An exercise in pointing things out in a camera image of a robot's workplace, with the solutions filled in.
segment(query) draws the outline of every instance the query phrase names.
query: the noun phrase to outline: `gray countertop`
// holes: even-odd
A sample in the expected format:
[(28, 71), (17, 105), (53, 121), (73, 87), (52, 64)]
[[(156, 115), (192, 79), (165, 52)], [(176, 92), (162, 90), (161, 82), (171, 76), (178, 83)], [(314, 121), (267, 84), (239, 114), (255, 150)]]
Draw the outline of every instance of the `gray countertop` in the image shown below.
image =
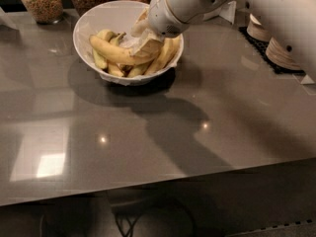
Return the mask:
[(184, 33), (176, 69), (139, 87), (103, 81), (54, 26), (0, 26), (0, 205), (316, 156), (316, 89), (276, 75), (221, 18)]

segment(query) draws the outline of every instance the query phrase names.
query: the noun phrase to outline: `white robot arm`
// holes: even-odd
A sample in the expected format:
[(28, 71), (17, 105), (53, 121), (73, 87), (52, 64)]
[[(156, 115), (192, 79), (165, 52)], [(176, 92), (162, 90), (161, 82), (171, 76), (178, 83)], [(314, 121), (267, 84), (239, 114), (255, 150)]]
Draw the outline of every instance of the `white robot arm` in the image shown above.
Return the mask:
[[(228, 0), (152, 0), (148, 23), (160, 35), (173, 38), (203, 15)], [(316, 80), (316, 0), (244, 1), (260, 23), (288, 51), (295, 62)]]

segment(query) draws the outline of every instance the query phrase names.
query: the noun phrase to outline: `black mat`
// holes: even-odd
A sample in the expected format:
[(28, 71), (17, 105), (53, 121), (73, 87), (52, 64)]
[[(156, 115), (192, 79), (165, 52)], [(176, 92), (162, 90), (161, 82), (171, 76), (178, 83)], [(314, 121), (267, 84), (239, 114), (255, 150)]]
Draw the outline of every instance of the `black mat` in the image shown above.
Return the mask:
[(292, 70), (276, 65), (271, 62), (266, 56), (266, 49), (268, 47), (268, 42), (260, 41), (252, 38), (247, 33), (247, 27), (239, 28), (239, 32), (246, 38), (246, 40), (255, 48), (255, 50), (260, 54), (262, 59), (274, 70), (275, 74), (304, 74), (303, 70)]

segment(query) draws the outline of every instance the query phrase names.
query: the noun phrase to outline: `table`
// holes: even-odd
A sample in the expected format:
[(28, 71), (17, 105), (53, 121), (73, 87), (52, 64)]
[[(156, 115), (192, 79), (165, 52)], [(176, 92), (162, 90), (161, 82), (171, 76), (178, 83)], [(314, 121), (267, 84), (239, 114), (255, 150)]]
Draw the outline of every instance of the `table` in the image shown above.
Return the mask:
[(103, 81), (57, 25), (0, 26), (0, 205), (310, 159), (315, 86), (276, 75), (234, 26), (184, 33), (176, 69), (139, 87)]

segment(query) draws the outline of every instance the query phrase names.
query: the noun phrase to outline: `countertop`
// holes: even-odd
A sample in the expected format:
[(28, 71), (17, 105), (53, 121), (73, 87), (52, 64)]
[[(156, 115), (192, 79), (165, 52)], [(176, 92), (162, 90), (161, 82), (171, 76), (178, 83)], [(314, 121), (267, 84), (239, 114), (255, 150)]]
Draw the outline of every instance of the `countertop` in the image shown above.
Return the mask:
[(274, 74), (238, 27), (184, 33), (175, 69), (110, 84), (76, 53), (78, 20), (9, 13), (0, 26), (0, 205), (175, 180), (316, 156), (316, 88)]

